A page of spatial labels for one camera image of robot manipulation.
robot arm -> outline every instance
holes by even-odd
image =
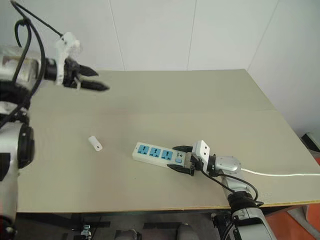
[[[14,223],[19,169],[33,161],[35,152],[34,132],[29,126],[28,110],[41,80],[55,81],[56,85],[67,88],[94,91],[109,89],[101,82],[81,79],[81,75],[98,74],[69,57],[80,46],[70,32],[62,35],[20,4],[13,0],[11,3],[23,19],[14,28],[19,48],[0,47],[0,240],[11,240],[16,234]],[[59,33],[55,59],[46,58],[40,35],[22,10]],[[28,41],[24,49],[21,48],[18,37],[19,26],[26,26],[28,29]],[[39,43],[40,57],[27,56],[31,30]]]
[[[233,234],[239,240],[276,240],[263,212],[259,208],[261,202],[252,197],[248,183],[244,181],[241,163],[233,156],[210,155],[210,147],[203,141],[197,141],[193,147],[178,146],[175,150],[191,152],[190,169],[176,165],[168,165],[171,169],[193,176],[198,170],[211,177],[221,176],[224,194],[231,208],[231,224],[224,231],[222,238],[227,238],[235,226]]]

power strip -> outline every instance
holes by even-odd
[[[168,168],[167,164],[185,166],[186,153],[162,146],[138,142],[133,150],[132,157],[134,160],[140,162]]]

table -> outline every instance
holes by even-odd
[[[137,142],[205,140],[264,173],[319,173],[308,150],[245,70],[101,71],[106,92],[50,82],[32,99],[36,154],[18,178],[20,213],[106,213],[229,207],[223,189],[133,160]],[[96,152],[88,137],[96,136]],[[320,202],[319,177],[244,172],[266,206]]]

